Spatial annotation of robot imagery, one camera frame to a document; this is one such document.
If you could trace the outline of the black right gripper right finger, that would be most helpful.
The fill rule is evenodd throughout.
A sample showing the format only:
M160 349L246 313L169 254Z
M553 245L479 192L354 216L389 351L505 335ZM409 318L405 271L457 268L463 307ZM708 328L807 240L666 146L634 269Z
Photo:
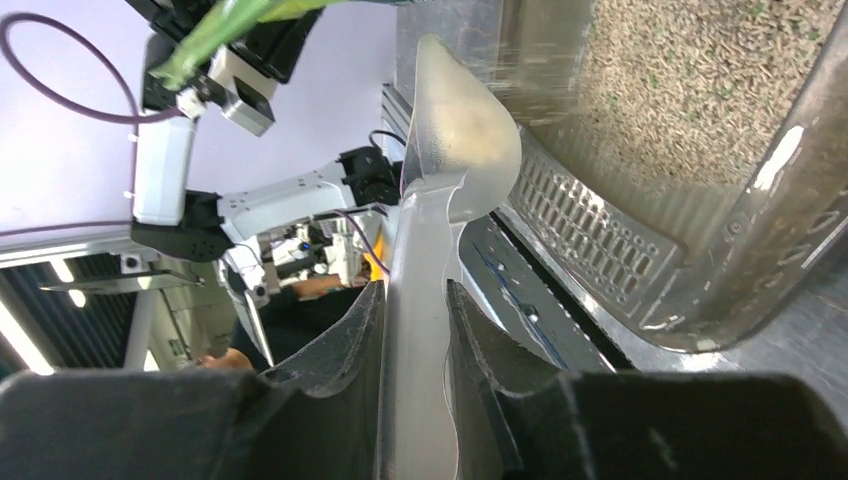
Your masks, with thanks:
M561 370L446 289L465 479L843 479L847 437L802 382Z

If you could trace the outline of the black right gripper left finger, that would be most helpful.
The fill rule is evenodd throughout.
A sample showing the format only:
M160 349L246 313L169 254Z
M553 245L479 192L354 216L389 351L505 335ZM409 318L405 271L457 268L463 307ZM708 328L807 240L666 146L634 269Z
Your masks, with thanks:
M278 366L1 385L5 479L372 479L384 287Z

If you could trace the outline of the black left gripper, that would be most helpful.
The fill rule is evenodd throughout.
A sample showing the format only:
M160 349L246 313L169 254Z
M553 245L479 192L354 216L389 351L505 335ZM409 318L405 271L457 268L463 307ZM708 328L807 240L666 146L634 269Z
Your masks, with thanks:
M271 100L287 84L323 1L130 1L153 30L147 42L141 106L164 111L177 94L221 105L229 92Z

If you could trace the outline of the green cat litter bag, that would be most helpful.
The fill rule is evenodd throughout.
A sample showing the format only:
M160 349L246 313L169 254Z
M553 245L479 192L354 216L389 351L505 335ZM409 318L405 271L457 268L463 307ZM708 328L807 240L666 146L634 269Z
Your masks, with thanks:
M216 51L258 23L292 20L329 5L334 0L218 1L181 41L170 57L151 70L165 89L177 91L210 60Z

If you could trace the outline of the clear plastic scoop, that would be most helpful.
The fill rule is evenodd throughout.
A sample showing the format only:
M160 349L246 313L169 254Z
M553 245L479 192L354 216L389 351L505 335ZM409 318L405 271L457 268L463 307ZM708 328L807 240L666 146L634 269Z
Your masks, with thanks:
M518 127L505 106L438 36L423 36L387 287L380 479L457 476L458 434L445 387L446 288L462 275L464 228L506 200L521 159Z

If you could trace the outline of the brown translucent litter box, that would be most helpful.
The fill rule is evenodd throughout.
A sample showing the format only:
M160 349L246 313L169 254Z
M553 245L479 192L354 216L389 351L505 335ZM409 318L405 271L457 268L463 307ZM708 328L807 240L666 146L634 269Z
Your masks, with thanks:
M845 230L845 2L507 1L501 42L510 204L641 339L754 335Z

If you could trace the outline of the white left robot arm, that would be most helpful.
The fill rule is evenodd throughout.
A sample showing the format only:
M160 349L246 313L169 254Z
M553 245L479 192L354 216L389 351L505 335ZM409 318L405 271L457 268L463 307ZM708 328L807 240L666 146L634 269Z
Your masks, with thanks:
M395 20L388 6L339 3L295 30L289 83L242 70L204 77L220 119L175 116L141 131L130 239L209 262L263 232L372 204L383 181L362 140L379 123Z

